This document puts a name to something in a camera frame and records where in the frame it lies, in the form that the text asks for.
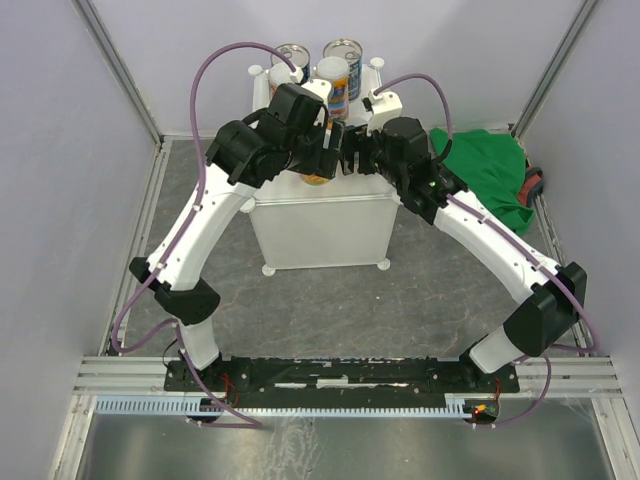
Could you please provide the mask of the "tall orange can white lid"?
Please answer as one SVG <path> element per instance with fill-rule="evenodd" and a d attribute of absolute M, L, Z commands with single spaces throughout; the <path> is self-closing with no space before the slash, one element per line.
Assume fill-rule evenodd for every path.
<path fill-rule="evenodd" d="M 333 119 L 346 120 L 349 115 L 349 65 L 340 57 L 329 56 L 316 66 L 316 76 L 332 83 L 329 114 Z"/>

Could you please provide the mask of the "tall blue can white lid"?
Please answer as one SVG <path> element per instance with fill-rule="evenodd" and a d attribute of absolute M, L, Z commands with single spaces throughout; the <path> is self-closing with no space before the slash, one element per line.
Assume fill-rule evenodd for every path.
<path fill-rule="evenodd" d="M 270 98 L 273 98 L 281 85 L 297 82 L 297 73 L 292 71 L 286 64 L 279 63 L 269 69 L 267 78 L 270 88 Z"/>

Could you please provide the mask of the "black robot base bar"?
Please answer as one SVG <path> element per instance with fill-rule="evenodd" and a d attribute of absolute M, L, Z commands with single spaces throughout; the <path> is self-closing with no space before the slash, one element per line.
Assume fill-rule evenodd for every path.
<path fill-rule="evenodd" d="M 435 358 L 282 359 L 233 357 L 199 373 L 239 408 L 435 407 L 447 394 L 518 393 L 516 370 L 485 374 L 471 361 Z"/>

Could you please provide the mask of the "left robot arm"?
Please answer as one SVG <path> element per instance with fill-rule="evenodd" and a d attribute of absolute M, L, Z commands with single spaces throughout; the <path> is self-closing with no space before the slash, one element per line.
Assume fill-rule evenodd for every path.
<path fill-rule="evenodd" d="M 269 105 L 222 126 L 205 155 L 204 179 L 160 246 L 136 257 L 129 270 L 176 317 L 181 347 L 190 357 L 187 379 L 209 390 L 221 378 L 213 313 L 219 294 L 201 277 L 230 221 L 262 185 L 322 156 L 332 88 L 326 80 L 280 85 Z"/>

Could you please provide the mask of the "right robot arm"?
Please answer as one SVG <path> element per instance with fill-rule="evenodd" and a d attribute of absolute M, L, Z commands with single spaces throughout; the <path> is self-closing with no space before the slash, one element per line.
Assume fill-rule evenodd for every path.
<path fill-rule="evenodd" d="M 469 360 L 458 368 L 463 386 L 481 391 L 497 370 L 558 347 L 574 324 L 587 319 L 587 277 L 577 263 L 562 266 L 527 244 L 482 204 L 445 164 L 454 139 L 449 134 L 444 148 L 433 150 L 420 122 L 401 116 L 380 128 L 348 127 L 340 152 L 360 173 L 387 180 L 407 210 L 464 246 L 517 302 L 501 326 L 467 350 Z"/>

